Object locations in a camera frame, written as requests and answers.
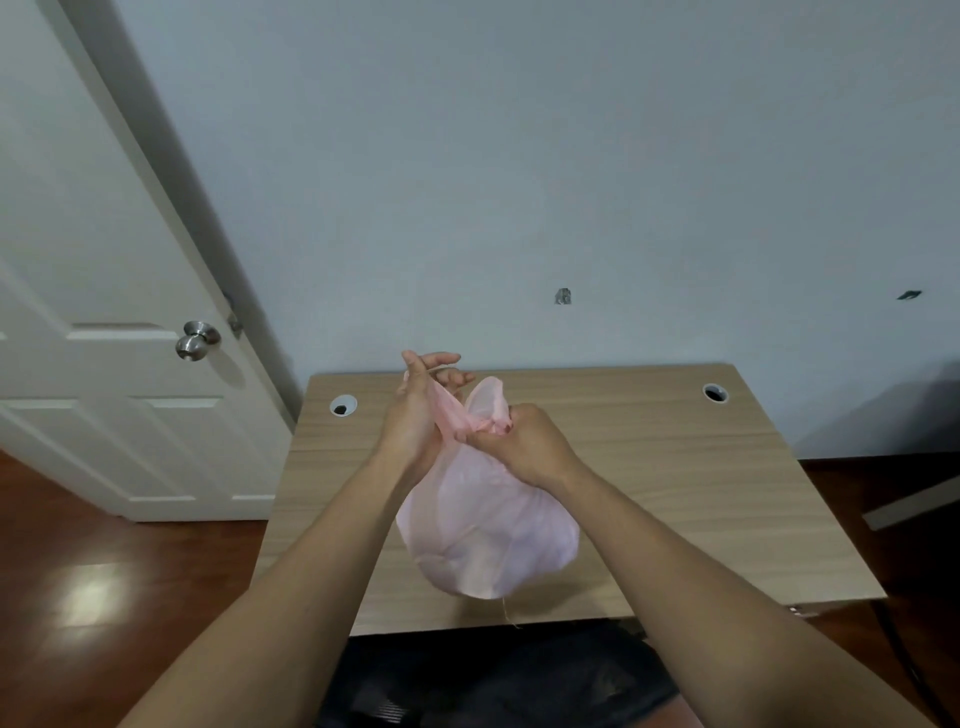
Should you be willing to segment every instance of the hardwood floor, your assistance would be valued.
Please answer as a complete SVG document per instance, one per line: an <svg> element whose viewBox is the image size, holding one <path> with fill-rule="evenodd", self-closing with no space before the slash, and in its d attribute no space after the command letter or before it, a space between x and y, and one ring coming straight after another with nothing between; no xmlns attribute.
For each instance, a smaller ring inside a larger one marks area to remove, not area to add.
<svg viewBox="0 0 960 728"><path fill-rule="evenodd" d="M891 593L901 638L960 716L951 506L878 534L859 514L960 472L960 455L806 463ZM136 524L0 453L0 726L114 726L247 586L263 522ZM867 604L813 620L926 710Z"/></svg>

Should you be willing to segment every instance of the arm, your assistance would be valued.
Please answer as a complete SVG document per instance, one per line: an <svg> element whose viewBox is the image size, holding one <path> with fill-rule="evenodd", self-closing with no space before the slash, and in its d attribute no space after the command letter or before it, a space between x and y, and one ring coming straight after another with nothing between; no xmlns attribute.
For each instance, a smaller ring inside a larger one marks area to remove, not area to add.
<svg viewBox="0 0 960 728"><path fill-rule="evenodd" d="M706 725L930 728L844 650L593 473L541 410L511 415L510 434L464 440L566 507Z"/></svg>
<svg viewBox="0 0 960 728"><path fill-rule="evenodd" d="M397 391L374 453L274 566L170 666L122 728L299 726L317 713L360 600L410 489L440 445L427 400L428 368L458 354L404 352ZM443 369L451 392L472 379Z"/></svg>

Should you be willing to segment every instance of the desk surface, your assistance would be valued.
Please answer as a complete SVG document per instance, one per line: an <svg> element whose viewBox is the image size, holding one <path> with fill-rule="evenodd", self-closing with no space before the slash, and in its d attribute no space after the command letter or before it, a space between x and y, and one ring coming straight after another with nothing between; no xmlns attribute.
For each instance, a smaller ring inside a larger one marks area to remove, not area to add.
<svg viewBox="0 0 960 728"><path fill-rule="evenodd" d="M883 596L790 449L733 366L525 370L499 376L511 402L545 409L595 471L781 604ZM310 379L254 578L317 517L376 441L400 375ZM704 385L729 398L709 400ZM329 404L354 395L356 411ZM505 602L444 594L420 574L396 526L352 634L626 617L589 539L566 569Z"/></svg>

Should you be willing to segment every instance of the black cable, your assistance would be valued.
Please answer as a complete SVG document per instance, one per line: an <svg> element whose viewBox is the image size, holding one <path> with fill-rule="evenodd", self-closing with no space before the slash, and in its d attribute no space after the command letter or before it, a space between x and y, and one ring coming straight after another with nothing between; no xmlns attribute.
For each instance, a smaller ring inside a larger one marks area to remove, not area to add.
<svg viewBox="0 0 960 728"><path fill-rule="evenodd" d="M910 678L910 682L913 683L913 687L917 689L917 693L920 694L920 697L924 703L926 703L926 707L929 708L930 712L937 718L937 722L940 723L941 728L960 728L960 726L957 726L956 720L953 719L953 716L947 708L944 707L944 704L940 702L937 693L927 684L924 674L920 668L917 667L917 663L910 657L906 645L903 644L903 640L900 638L900 632L897 631L897 626L890 616L890 610L887 608L887 605L879 599L874 599L870 602L870 606L874 610L876 621L880 623L880 629L883 630L883 634L887 638L887 643L890 644L890 648L897 656L897 660L900 661L903 671L906 672L907 677Z"/></svg>

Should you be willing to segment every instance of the white door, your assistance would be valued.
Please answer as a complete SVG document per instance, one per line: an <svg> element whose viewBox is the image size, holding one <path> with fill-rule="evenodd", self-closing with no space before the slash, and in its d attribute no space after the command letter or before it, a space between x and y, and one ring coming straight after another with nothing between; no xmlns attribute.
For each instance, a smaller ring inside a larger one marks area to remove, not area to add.
<svg viewBox="0 0 960 728"><path fill-rule="evenodd" d="M228 315L60 6L4 0L0 449L135 521L267 518L292 423Z"/></svg>

